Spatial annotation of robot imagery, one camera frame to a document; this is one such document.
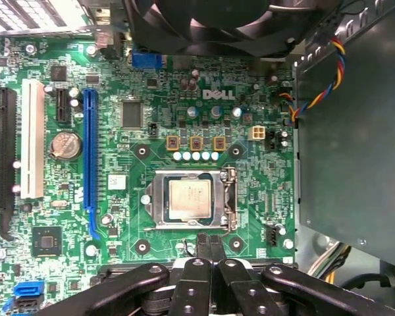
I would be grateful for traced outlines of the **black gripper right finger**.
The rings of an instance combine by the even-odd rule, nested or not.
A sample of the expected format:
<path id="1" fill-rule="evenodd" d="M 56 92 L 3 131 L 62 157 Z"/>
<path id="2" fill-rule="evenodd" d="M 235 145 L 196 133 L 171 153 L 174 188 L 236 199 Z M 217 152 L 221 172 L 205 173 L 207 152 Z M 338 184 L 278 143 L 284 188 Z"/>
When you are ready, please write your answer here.
<path id="1" fill-rule="evenodd" d="M 245 265 L 225 254 L 223 241 L 209 237 L 221 280 L 242 315 L 284 315 L 274 294 L 292 305 L 292 315 L 395 315 L 395 309 L 351 292 L 293 267 L 270 263 L 258 278 Z"/>

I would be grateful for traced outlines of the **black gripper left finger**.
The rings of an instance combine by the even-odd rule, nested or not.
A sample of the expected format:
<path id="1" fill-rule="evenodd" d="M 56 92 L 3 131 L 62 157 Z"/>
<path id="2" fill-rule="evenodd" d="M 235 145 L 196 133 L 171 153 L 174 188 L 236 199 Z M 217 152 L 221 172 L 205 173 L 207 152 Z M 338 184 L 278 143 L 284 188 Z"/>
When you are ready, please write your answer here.
<path id="1" fill-rule="evenodd" d="M 196 236 L 196 254 L 186 260 L 174 287 L 169 315 L 208 315 L 212 264 L 206 233 Z M 139 308 L 146 293 L 166 287 L 171 272 L 160 263 L 146 263 L 91 288 L 39 310 L 36 315 L 129 315 Z"/>

